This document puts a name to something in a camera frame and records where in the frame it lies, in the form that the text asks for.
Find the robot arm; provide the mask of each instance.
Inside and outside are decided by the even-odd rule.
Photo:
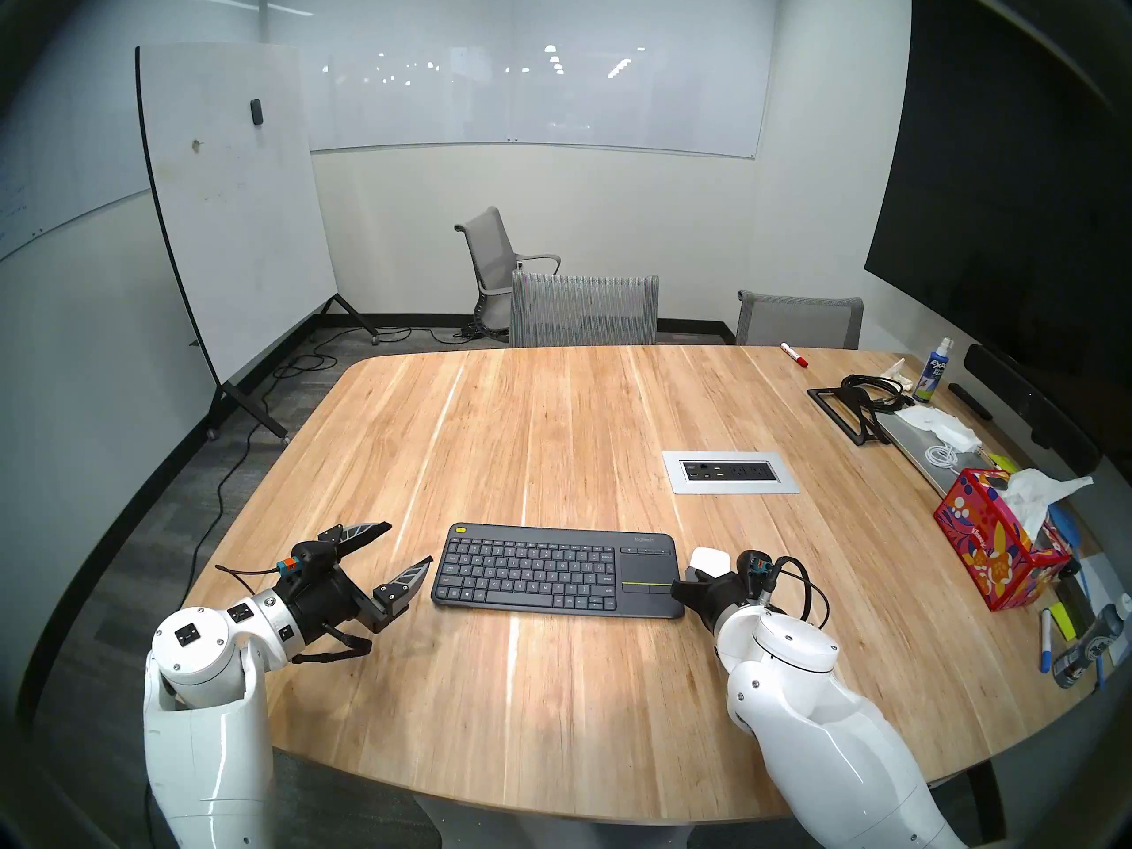
[[[165,618],[146,659],[146,770],[178,844],[271,847],[272,744],[264,675],[288,663],[369,653],[368,638],[341,633],[357,619],[380,633],[409,607],[427,557],[366,597],[338,560],[389,524],[335,526],[277,564],[280,582],[223,611],[182,609]],[[329,634],[343,651],[303,654]]]
[[[730,557],[721,565],[719,551],[705,550],[693,554],[696,581],[676,582],[672,595],[714,634],[730,674],[727,712],[758,740],[766,772],[803,827],[830,849],[962,847],[900,735],[833,676],[837,642],[771,611],[765,588],[756,597],[746,571],[713,577]]]

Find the bottle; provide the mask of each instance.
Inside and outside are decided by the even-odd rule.
[[[1089,663],[1099,658],[1124,632],[1124,621],[1132,612],[1132,598],[1127,593],[1117,602],[1109,602],[1097,615],[1084,635],[1057,655],[1054,679],[1062,687],[1072,687],[1084,675]]]
[[[920,375],[919,381],[912,391],[912,397],[916,401],[925,404],[932,401],[932,393],[940,385],[940,378],[943,377],[943,369],[947,367],[947,353],[951,352],[954,343],[951,337],[944,337],[940,341],[940,349],[928,355],[927,365],[924,366],[924,372]]]

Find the black keyboard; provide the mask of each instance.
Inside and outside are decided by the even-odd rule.
[[[670,535],[456,523],[432,583],[439,606],[679,617]]]

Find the red tissue box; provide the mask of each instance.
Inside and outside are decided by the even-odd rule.
[[[1009,480],[1005,471],[964,469],[935,509],[935,522],[992,611],[1032,602],[1070,559],[1069,547],[1048,523],[1035,548],[992,484],[1005,489]]]

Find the wall-mounted whiteboard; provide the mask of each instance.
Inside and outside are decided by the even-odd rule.
[[[289,9],[271,12],[269,40],[303,51],[316,151],[755,153],[777,0],[269,1]]]
[[[154,199],[218,383],[337,293],[299,83],[282,45],[139,49]],[[263,123],[250,103],[259,100]]]
[[[258,29],[256,11],[208,0],[84,0],[0,121],[0,257],[148,188],[135,45],[255,42]]]

